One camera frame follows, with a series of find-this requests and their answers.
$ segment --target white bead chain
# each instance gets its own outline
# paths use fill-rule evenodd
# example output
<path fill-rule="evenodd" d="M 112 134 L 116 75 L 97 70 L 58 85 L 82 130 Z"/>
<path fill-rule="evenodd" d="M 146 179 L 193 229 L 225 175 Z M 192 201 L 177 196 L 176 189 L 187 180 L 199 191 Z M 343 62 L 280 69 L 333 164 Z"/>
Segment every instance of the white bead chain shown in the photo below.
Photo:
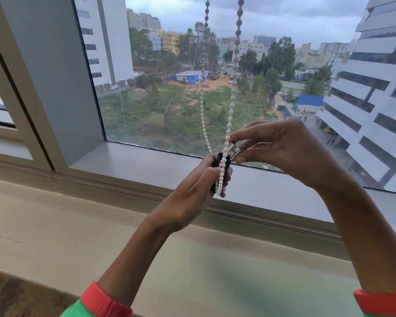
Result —
<path fill-rule="evenodd" d="M 239 0 L 238 1 L 239 4 L 239 10 L 237 12 L 238 14 L 238 20 L 236 21 L 236 26 L 238 27 L 238 29 L 236 30 L 236 40 L 235 40 L 235 50 L 233 51 L 234 53 L 234 58 L 233 58 L 233 74 L 232 74 L 232 96 L 230 97 L 230 110 L 229 110 L 229 117 L 227 118 L 227 130 L 226 130 L 226 142 L 224 145 L 224 148 L 222 150 L 223 152 L 223 158 L 220 161 L 220 167 L 222 168 L 220 171 L 220 178 L 219 178 L 219 182 L 218 182 L 218 186 L 216 188 L 216 194 L 220 196 L 220 194 L 222 193 L 223 190 L 223 179 L 224 179 L 224 174 L 225 174 L 225 168 L 226 168 L 226 161 L 227 161 L 227 153 L 229 151 L 229 140 L 230 140 L 230 132 L 231 132 L 231 127 L 232 127 L 232 120 L 233 120 L 233 108 L 235 107 L 235 94 L 236 94 L 236 78 L 237 78 L 237 70 L 238 70 L 238 53 L 239 53 L 239 44 L 240 44 L 240 35 L 241 35 L 241 25 L 242 25 L 242 20 L 241 17 L 243 15 L 243 10 L 242 10 L 242 5 L 244 4 L 244 0 Z"/>
<path fill-rule="evenodd" d="M 209 13 L 208 7 L 210 6 L 209 0 L 207 0 L 205 5 L 207 8 L 205 10 L 204 39 L 207 39 L 208 38 L 208 36 L 207 36 L 208 22 L 207 21 L 208 21 L 208 13 Z M 203 101 L 204 97 L 203 96 L 204 96 L 204 77 L 205 77 L 205 69 L 204 69 L 205 58 L 204 57 L 205 57 L 206 48 L 203 47 L 202 50 L 203 50 L 203 53 L 202 53 L 202 58 L 201 58 L 201 93 L 200 93 L 200 98 L 199 98 L 200 99 L 200 108 L 201 108 L 201 124 L 202 124 L 202 131 L 204 133 L 204 139 L 205 139 L 205 143 L 207 144 L 208 151 L 210 153 L 213 153 L 213 150 L 211 150 L 210 143 L 208 141 L 207 132 L 205 130 L 204 101 Z"/>

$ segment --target sky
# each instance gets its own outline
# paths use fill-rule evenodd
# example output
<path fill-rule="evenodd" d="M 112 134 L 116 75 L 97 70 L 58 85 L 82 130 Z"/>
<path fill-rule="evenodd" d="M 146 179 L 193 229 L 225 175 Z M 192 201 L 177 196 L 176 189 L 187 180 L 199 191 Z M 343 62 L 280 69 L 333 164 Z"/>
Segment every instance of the sky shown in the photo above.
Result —
<path fill-rule="evenodd" d="M 311 42 L 350 42 L 369 0 L 245 0 L 241 39 L 254 35 L 292 37 L 296 47 Z M 134 12 L 159 18 L 162 29 L 186 32 L 204 21 L 206 0 L 126 0 Z M 210 0 L 209 26 L 218 37 L 235 35 L 237 0 Z"/>

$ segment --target right hand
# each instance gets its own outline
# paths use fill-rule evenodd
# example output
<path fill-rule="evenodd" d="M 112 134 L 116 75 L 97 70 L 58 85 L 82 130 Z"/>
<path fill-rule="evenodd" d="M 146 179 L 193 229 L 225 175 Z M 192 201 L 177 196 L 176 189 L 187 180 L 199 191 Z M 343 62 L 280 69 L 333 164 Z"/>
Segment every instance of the right hand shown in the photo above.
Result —
<path fill-rule="evenodd" d="M 230 141 L 245 140 L 236 163 L 263 162 L 280 168 L 314 189 L 331 186 L 348 174 L 298 118 L 255 121 L 230 134 Z"/>

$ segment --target blue roof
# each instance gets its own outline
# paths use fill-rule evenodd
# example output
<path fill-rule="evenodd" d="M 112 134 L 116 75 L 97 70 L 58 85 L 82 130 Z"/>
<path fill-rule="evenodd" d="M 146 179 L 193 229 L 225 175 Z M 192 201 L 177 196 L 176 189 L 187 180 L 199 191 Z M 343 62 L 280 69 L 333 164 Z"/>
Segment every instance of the blue roof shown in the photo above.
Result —
<path fill-rule="evenodd" d="M 324 105 L 323 103 L 324 97 L 317 97 L 315 95 L 300 95 L 297 104 L 302 104 L 304 106 L 317 106 L 321 107 Z"/>

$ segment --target hand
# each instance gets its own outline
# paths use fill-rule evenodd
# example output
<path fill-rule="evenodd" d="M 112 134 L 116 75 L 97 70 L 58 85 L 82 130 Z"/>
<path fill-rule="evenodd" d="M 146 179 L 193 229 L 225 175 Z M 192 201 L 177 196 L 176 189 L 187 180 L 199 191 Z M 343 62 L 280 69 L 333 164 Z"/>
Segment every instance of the hand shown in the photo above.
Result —
<path fill-rule="evenodd" d="M 220 167 L 213 168 L 216 154 L 206 156 L 201 163 L 177 186 L 177 188 L 150 213 L 149 217 L 164 225 L 170 232 L 185 228 L 206 208 L 214 192 L 210 191 L 218 181 Z M 226 196 L 226 186 L 232 168 L 225 174 L 221 197 Z"/>
<path fill-rule="evenodd" d="M 238 164 L 271 164 L 316 190 L 331 185 L 338 175 L 347 176 L 298 118 L 255 121 L 230 135 L 231 142 L 240 140 L 245 140 L 240 146 L 246 151 L 236 158 Z"/>

